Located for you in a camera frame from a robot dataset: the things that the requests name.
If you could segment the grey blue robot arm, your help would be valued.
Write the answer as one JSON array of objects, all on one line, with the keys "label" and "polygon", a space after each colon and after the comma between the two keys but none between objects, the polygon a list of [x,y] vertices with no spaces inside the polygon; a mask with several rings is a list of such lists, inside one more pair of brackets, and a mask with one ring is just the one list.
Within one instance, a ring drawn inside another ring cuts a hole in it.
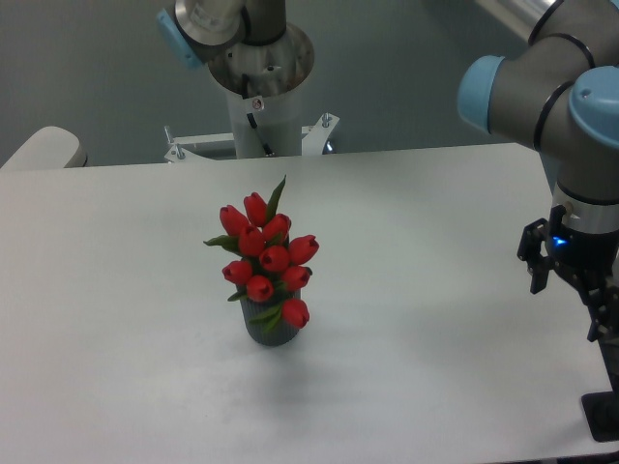
[{"label": "grey blue robot arm", "polygon": [[[587,307],[588,337],[618,344],[618,5],[614,1],[488,1],[525,27],[517,59],[484,56],[464,74],[457,111],[469,125],[557,160],[548,218],[522,232],[518,258],[542,291],[556,273]],[[157,17],[190,68],[232,94],[241,158],[295,156],[301,128],[280,104],[313,65],[307,36],[281,1],[177,1]]]}]

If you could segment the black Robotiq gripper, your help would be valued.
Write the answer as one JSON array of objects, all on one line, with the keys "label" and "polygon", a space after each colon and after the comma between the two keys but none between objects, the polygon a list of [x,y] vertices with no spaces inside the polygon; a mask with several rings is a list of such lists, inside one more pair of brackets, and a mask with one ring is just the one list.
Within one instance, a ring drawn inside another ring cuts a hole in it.
[{"label": "black Robotiq gripper", "polygon": [[550,256],[542,255],[548,221],[540,218],[523,228],[517,258],[531,276],[530,293],[546,289],[550,272],[557,273],[587,308],[587,340],[618,336],[618,280],[612,266],[618,252],[618,232],[588,234],[562,226],[550,235]]}]

